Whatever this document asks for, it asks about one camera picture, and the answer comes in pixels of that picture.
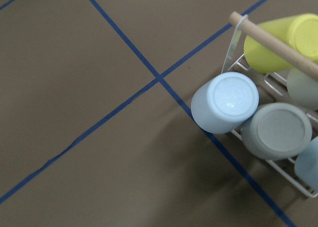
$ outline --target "brown floor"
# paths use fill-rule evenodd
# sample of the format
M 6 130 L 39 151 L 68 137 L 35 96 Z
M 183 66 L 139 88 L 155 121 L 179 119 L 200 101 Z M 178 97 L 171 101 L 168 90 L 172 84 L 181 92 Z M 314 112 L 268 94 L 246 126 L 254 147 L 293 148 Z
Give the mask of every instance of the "brown floor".
M 232 11 L 258 23 L 317 0 L 8 1 L 0 226 L 318 226 L 316 199 L 232 134 L 217 148 L 186 107 L 220 72 Z

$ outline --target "cup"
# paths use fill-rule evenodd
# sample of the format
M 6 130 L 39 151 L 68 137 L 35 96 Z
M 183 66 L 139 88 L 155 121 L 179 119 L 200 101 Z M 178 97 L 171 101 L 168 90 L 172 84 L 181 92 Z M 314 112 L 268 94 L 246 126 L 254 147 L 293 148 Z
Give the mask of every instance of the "cup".
M 312 138 L 312 126 L 303 111 L 287 103 L 261 105 L 242 126 L 245 147 L 255 156 L 280 160 L 302 152 Z
M 305 13 L 258 24 L 308 59 L 318 62 L 318 16 Z M 249 36 L 244 42 L 247 63 L 260 73 L 290 68 L 290 64 Z
M 224 134 L 248 119 L 257 106 L 258 91 L 253 81 L 243 74 L 227 72 L 196 91 L 191 112 L 203 130 Z
M 318 191 L 318 137 L 298 155 L 295 162 L 295 174 L 307 185 Z
M 305 73 L 291 69 L 287 76 L 287 90 L 297 104 L 312 110 L 318 109 L 318 81 Z

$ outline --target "wooden handle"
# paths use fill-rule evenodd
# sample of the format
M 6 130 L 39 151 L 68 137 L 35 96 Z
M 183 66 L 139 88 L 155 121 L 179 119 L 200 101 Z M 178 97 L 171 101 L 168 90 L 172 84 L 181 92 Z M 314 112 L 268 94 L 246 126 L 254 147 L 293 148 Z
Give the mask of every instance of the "wooden handle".
M 242 18 L 243 17 L 239 13 L 233 12 L 230 15 L 229 21 L 232 25 L 236 26 Z M 283 43 L 281 40 L 269 34 L 248 19 L 241 23 L 239 29 L 294 67 L 318 81 L 318 65 Z

